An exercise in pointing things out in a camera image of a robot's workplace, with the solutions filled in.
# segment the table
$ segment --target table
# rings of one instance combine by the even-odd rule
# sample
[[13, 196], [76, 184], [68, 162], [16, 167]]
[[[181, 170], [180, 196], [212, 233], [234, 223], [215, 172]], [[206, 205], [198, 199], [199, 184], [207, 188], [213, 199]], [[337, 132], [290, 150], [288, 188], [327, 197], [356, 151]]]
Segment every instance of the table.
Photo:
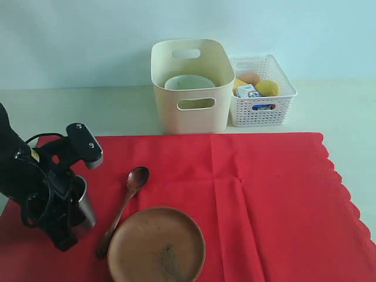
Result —
[[[238, 128], [225, 133], [322, 132], [336, 170], [376, 241], [376, 80], [295, 81], [298, 96], [282, 126]], [[161, 134], [153, 89], [86, 88], [3, 90], [12, 127], [24, 140], [41, 132], [65, 133], [73, 122], [85, 123], [96, 136]], [[0, 196], [0, 212], [6, 199]]]

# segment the spoon handle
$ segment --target spoon handle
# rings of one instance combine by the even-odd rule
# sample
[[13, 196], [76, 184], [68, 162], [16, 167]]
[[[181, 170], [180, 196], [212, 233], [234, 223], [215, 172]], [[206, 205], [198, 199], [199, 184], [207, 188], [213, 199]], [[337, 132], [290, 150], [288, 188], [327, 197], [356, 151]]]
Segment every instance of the spoon handle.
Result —
[[99, 243], [98, 248], [96, 249], [95, 254], [96, 254], [97, 258], [102, 259], [107, 254], [107, 250], [108, 250], [108, 247], [110, 246], [110, 242], [111, 242], [112, 236], [115, 232], [115, 229], [119, 224], [120, 218], [122, 217], [122, 214], [124, 212], [126, 205], [128, 204], [130, 198], [133, 197], [133, 195], [134, 194], [127, 194], [125, 196], [122, 207], [119, 209], [117, 215], [115, 216], [115, 218], [113, 219], [113, 221], [111, 223], [111, 226], [107, 229], [105, 235], [103, 236], [103, 238], [101, 239], [101, 241]]

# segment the cream storage bin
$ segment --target cream storage bin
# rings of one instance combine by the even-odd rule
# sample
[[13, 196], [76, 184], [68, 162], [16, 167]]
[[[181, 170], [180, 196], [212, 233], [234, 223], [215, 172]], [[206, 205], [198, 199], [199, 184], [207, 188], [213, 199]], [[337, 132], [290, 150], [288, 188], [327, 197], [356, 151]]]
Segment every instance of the cream storage bin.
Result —
[[[209, 78], [215, 88], [168, 90], [177, 75]], [[221, 132], [226, 128], [235, 75], [222, 45], [209, 39], [157, 43], [152, 49], [152, 82], [164, 133]]]
[[[261, 79], [269, 79], [279, 86], [276, 97], [238, 98], [231, 96], [231, 121], [234, 126], [281, 125], [287, 116], [297, 91], [272, 55], [231, 56], [231, 64], [238, 78], [245, 73], [257, 73]], [[253, 110], [255, 105], [275, 105], [273, 110]]]

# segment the white wall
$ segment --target white wall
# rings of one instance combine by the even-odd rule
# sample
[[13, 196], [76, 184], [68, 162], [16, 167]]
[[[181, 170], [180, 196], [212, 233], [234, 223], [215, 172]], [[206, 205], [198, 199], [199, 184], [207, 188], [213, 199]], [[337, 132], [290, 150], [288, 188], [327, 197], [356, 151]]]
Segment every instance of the white wall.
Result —
[[0, 89], [148, 85], [167, 38], [273, 53], [292, 79], [376, 77], [375, 18], [375, 0], [0, 0]]

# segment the brown plate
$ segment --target brown plate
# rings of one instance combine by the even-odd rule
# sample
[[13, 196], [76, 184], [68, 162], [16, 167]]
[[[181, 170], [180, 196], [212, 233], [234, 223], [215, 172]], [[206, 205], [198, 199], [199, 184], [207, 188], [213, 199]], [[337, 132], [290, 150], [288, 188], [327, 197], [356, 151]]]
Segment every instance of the brown plate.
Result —
[[128, 218], [113, 236], [108, 253], [115, 282], [191, 282], [204, 261], [200, 228], [171, 207], [152, 207]]

